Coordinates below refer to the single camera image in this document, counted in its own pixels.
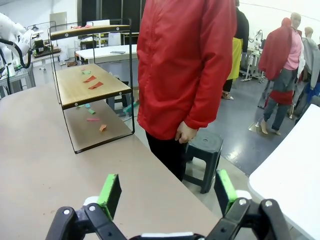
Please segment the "dark green stool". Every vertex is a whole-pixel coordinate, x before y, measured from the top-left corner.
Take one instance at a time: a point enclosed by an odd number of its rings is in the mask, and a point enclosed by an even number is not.
[[[210,191],[219,164],[222,144],[223,139],[218,134],[209,132],[206,129],[200,129],[196,137],[186,147],[187,161],[192,161],[193,158],[205,161],[203,180],[187,174],[183,178],[189,183],[200,186],[201,194],[206,194]]]

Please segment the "mannequin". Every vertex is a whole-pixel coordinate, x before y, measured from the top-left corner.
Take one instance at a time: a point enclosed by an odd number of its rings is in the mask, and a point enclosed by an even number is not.
[[[302,39],[302,42],[304,46],[304,59],[306,61],[306,65],[302,79],[299,79],[294,88],[293,103],[289,112],[291,115],[294,107],[297,105],[300,95],[305,92],[305,87],[310,84],[309,88],[314,89],[318,80],[320,71],[320,50],[315,41],[311,39],[313,33],[314,30],[309,26],[304,29],[305,37]],[[301,114],[306,104],[307,96],[304,96],[303,101],[300,101],[299,107],[295,113]]]
[[[281,135],[279,129],[292,104],[296,79],[300,77],[306,63],[304,45],[297,32],[301,16],[294,12],[290,20],[291,27],[282,26],[268,35],[259,62],[259,69],[266,73],[270,81],[273,81],[272,91],[261,121],[261,130],[266,135],[268,134],[267,121],[277,105],[272,129],[275,134]]]
[[[297,103],[299,96],[303,93],[299,105],[294,112],[297,116],[302,114],[304,108],[311,101],[312,97],[318,96],[320,92],[320,50],[315,41],[311,39],[312,33],[313,29],[311,27],[306,27],[306,37],[302,39],[304,45],[304,59],[306,62],[304,72],[307,77],[304,81],[297,84],[297,90],[294,93],[293,104]]]

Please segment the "wooden shelf board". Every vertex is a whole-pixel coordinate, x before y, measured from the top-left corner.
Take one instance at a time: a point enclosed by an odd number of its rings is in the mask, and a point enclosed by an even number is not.
[[[91,108],[82,106],[64,111],[75,151],[132,132],[104,100],[91,102],[90,106]],[[95,114],[89,113],[89,109],[94,110]],[[87,118],[99,118],[100,121],[87,121]],[[99,129],[103,124],[107,125],[107,130],[101,132]]]
[[[51,40],[59,40],[65,38],[76,37],[80,35],[89,35],[89,34],[98,34],[98,33],[107,33],[113,31],[125,31],[129,30],[130,25],[102,25],[102,26],[91,26],[91,27],[82,27],[82,28],[69,28],[66,30],[54,31],[51,32]]]
[[[91,71],[91,74],[83,74],[82,69]],[[129,86],[96,64],[68,67],[57,71],[56,76],[63,109],[75,107],[77,103],[94,102],[102,98],[120,95],[119,92],[125,94],[131,91]],[[85,83],[84,81],[91,76],[95,76],[96,79]],[[96,89],[89,89],[98,82],[103,85]]]

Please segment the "green cloth piece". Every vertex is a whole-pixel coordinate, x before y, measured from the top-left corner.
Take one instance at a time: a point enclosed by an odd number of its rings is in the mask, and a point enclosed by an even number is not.
[[[91,71],[82,71],[83,74],[91,74]]]

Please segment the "jacket sleeve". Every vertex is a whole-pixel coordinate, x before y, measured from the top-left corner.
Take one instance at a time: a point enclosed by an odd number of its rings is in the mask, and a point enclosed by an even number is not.
[[[234,0],[206,0],[200,29],[203,69],[193,106],[184,122],[205,128],[217,117],[223,85],[232,69],[237,19]]]

